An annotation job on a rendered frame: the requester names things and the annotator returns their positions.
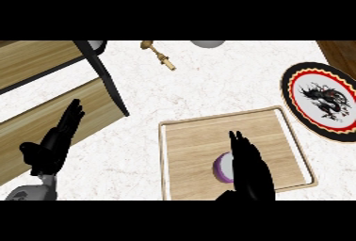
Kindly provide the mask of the grey round object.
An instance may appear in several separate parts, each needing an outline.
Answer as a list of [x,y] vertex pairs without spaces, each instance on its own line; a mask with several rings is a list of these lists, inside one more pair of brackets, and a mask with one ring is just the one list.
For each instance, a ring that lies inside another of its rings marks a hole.
[[216,48],[226,42],[225,40],[191,40],[201,48]]

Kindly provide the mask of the wooden cabinet panel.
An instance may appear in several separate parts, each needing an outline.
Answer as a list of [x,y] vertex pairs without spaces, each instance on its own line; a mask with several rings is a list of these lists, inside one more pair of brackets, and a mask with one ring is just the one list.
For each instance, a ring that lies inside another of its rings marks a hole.
[[71,40],[0,40],[0,95],[81,57]]

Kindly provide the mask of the dark brown wooden block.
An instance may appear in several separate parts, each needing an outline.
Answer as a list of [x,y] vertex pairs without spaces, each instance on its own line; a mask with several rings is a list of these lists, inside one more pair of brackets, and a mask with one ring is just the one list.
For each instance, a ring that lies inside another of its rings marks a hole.
[[319,40],[328,64],[356,80],[356,40]]

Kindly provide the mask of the black cabinet edge strip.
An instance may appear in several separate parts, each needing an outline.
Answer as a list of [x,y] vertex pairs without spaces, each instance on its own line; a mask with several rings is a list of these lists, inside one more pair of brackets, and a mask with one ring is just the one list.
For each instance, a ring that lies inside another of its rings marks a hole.
[[111,75],[108,73],[105,64],[104,64],[102,60],[99,59],[89,42],[86,40],[76,40],[74,43],[83,53],[83,56],[90,64],[95,72],[98,73],[99,77],[104,80],[104,84],[107,87],[107,92],[111,97],[111,100],[117,104],[124,116],[127,117],[130,115],[130,112],[127,110],[121,95],[120,95],[117,87],[114,85],[114,81],[112,81]]

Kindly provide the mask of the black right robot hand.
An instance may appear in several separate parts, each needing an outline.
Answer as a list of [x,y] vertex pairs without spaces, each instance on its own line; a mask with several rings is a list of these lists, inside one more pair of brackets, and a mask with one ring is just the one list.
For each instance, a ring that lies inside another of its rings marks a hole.
[[262,154],[240,131],[229,132],[234,189],[217,201],[275,201],[273,177]]

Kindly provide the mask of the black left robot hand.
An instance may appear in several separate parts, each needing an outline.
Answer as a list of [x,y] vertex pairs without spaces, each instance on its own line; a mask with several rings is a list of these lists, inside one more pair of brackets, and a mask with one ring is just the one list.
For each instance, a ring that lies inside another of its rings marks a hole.
[[24,162],[33,167],[33,176],[58,174],[83,116],[81,101],[74,99],[64,111],[58,126],[49,130],[42,142],[39,144],[34,142],[24,142],[19,145]]

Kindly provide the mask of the wooden tray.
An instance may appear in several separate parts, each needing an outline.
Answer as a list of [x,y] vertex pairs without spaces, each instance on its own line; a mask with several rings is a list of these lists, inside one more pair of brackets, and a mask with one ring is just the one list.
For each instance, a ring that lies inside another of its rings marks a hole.
[[166,201],[213,200],[234,187],[232,131],[241,131],[257,147],[278,192],[318,184],[282,107],[272,106],[158,125]]

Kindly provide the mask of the dragon print plate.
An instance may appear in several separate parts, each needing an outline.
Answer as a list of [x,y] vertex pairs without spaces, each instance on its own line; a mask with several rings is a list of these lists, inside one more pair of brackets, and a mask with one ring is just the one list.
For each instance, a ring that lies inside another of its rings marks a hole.
[[356,143],[356,80],[337,68],[303,62],[282,74],[279,88],[305,127],[330,140]]

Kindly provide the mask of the purple-rimmed can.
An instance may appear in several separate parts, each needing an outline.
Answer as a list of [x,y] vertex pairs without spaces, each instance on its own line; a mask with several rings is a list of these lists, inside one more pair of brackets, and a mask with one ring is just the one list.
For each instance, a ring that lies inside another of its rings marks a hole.
[[234,182],[232,152],[223,153],[213,164],[214,175],[220,182]]

